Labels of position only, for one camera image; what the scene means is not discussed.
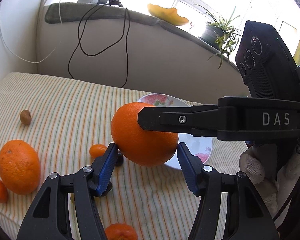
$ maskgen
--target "white plate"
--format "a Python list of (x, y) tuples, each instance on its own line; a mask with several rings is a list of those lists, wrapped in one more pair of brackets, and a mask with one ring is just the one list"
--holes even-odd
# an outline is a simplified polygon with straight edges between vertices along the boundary
[[(189, 106), (185, 102), (181, 101), (178, 98), (164, 95), (164, 94), (150, 94), (141, 97), (138, 102), (148, 103), (154, 106)], [(212, 139), (211, 137), (194, 137), (191, 134), (186, 133), (178, 133), (179, 135), (179, 143), (186, 143), (192, 155), (198, 156), (203, 163), (205, 163), (211, 154), (212, 149)], [(177, 152), (173, 155), (173, 157), (168, 160), (165, 165), (181, 170)]]

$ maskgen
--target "metal bolt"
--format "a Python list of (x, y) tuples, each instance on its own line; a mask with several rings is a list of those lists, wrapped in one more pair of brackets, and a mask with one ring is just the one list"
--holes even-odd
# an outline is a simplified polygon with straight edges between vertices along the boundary
[(83, 172), (90, 172), (92, 170), (92, 168), (90, 166), (85, 166), (83, 167)]
[(243, 171), (238, 172), (238, 177), (245, 178), (247, 175)]
[(207, 171), (207, 172), (212, 171), (212, 167), (209, 166), (209, 165), (204, 166), (203, 169), (204, 169), (205, 171)]
[(187, 118), (184, 115), (179, 117), (179, 123), (185, 123), (186, 121), (187, 121)]
[(53, 173), (50, 173), (49, 178), (50, 179), (55, 179), (57, 176), (58, 176), (58, 173), (53, 172)]

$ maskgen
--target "gloved hand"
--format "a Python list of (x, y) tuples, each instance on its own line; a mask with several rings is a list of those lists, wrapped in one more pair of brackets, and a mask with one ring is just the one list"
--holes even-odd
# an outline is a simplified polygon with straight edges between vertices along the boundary
[[(258, 157), (263, 153), (269, 154), (271, 152), (275, 155), (277, 154), (275, 144), (253, 145), (241, 154), (239, 166), (240, 171), (245, 172), (252, 181), (265, 202), (271, 216), (274, 217), (288, 198), (300, 176), (300, 154), (294, 151), (291, 158), (278, 171), (277, 175), (274, 176), (274, 178), (270, 178), (270, 176), (268, 176), (269, 171), (267, 171)], [(288, 207), (289, 205), (275, 221), (276, 227), (282, 224), (288, 212)]]

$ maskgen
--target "plant pot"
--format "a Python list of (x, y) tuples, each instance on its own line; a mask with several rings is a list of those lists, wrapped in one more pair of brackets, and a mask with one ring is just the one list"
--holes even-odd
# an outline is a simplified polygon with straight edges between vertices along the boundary
[(219, 35), (219, 37), (222, 37), (225, 34), (221, 28), (215, 26), (208, 26), (208, 24), (209, 23), (207, 23), (207, 26), (202, 35), (198, 38), (220, 51), (219, 44), (216, 43), (216, 40), (218, 39), (217, 34)]

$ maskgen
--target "windowsill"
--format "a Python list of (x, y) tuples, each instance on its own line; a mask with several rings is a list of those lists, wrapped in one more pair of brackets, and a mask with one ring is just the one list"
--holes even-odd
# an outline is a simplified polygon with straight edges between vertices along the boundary
[[(61, 19), (62, 22), (75, 22), (80, 21), (83, 15), (89, 9), (91, 9), (95, 4), (85, 4), (85, 3), (61, 3), (60, 4), (60, 11), (61, 11)], [(98, 20), (98, 19), (119, 19), (124, 18), (124, 10), (125, 8), (113, 7), (113, 6), (104, 6), (101, 10), (98, 11), (97, 15), (92, 15), (89, 19), (90, 20)], [(140, 23), (143, 25), (159, 25), (163, 29), (179, 35), (187, 40), (190, 40), (197, 45), (205, 48), (206, 50), (210, 51), (213, 54), (218, 53), (219, 51), (216, 50), (214, 47), (210, 46), (206, 42), (202, 41), (201, 39), (193, 36), (192, 34), (174, 26), (170, 23), (167, 23), (163, 20), (160, 20), (156, 17), (145, 15), (143, 13), (135, 12), (129, 10), (130, 12), (130, 21)], [(45, 22), (48, 24), (57, 24), (60, 23), (59, 18), (59, 3), (54, 3), (49, 5), (47, 13), (44, 17)], [(232, 61), (229, 61), (227, 58), (224, 59), (228, 62), (233, 68), (237, 71), (238, 68)]]

